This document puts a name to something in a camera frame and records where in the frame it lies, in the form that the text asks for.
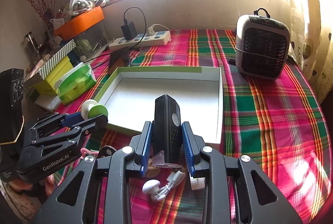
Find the yellow box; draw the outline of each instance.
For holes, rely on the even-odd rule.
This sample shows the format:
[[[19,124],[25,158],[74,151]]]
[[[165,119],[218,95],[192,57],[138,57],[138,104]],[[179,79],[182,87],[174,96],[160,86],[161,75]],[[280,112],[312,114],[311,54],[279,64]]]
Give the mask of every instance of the yellow box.
[[[68,56],[65,56],[44,80],[32,85],[32,87],[34,87],[39,94],[57,95],[54,84],[71,69],[73,69],[73,65],[69,61]]]

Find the power strip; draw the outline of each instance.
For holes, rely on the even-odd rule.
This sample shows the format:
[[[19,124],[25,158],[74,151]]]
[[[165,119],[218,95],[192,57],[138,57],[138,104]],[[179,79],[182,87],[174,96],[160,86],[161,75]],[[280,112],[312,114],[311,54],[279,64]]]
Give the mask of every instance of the power strip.
[[[138,41],[141,40],[143,34],[137,35],[133,40],[125,40],[125,38],[118,38],[114,40],[110,45],[110,51],[116,51],[124,47],[133,47]],[[136,47],[166,45],[171,41],[170,31],[155,32],[152,36],[146,36]]]

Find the portable air cooler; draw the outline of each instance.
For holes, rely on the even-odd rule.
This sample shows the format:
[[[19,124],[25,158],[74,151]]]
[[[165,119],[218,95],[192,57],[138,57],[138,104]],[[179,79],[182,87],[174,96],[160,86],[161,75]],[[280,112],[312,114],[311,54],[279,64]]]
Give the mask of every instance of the portable air cooler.
[[[259,10],[266,17],[258,15]],[[287,60],[290,34],[283,23],[260,8],[237,22],[236,66],[239,72],[264,79],[276,79]]]

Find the metal screw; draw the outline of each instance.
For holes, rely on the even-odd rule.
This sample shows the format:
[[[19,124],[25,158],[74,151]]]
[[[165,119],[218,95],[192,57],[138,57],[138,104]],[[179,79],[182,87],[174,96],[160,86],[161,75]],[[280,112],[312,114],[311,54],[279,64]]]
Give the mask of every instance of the metal screw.
[[[84,161],[87,163],[91,163],[95,160],[95,158],[92,155],[88,155],[84,158]]]
[[[246,154],[242,155],[240,158],[244,162],[249,162],[251,160],[251,158]]]
[[[212,147],[209,147],[209,146],[205,146],[203,147],[203,151],[205,153],[211,153],[213,151],[213,148]]]
[[[124,148],[122,148],[122,151],[125,154],[129,154],[133,151],[133,148],[131,146],[125,146]]]

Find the black cable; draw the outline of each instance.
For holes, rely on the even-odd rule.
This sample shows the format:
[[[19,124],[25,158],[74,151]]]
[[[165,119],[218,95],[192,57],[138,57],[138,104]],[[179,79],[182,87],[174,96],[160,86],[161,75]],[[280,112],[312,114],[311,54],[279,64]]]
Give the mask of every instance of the black cable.
[[[124,12],[124,23],[127,24],[127,20],[125,18],[125,14],[126,12],[129,10],[129,9],[133,9],[133,8],[137,8],[141,11],[142,15],[144,16],[144,35],[142,36],[141,40],[138,41],[134,46],[132,46],[130,48],[130,50],[134,49],[139,43],[141,43],[141,41],[144,39],[145,37],[145,34],[147,33],[147,22],[146,22],[146,18],[145,18],[145,15],[144,15],[144,12],[139,8],[139,7],[136,7],[136,6],[133,6],[133,7],[129,7],[125,12]]]
[[[103,57],[103,56],[110,55],[111,53],[112,53],[112,52],[110,52],[110,53],[108,53],[108,54],[104,54],[104,55],[97,56],[97,57],[95,57],[95,58],[93,58],[93,59],[86,60],[86,61],[84,61],[83,63],[86,63],[86,62],[92,61],[92,60],[97,59],[97,58],[99,58],[99,57]]]
[[[104,61],[104,62],[100,63],[100,64],[99,64],[99,65],[97,65],[97,66],[95,66],[94,68],[92,68],[92,70],[94,70],[94,69],[96,69],[96,68],[100,67],[101,65],[103,65],[104,63],[107,63],[108,61],[110,61],[110,59],[108,59],[108,60],[106,60],[106,61]]]

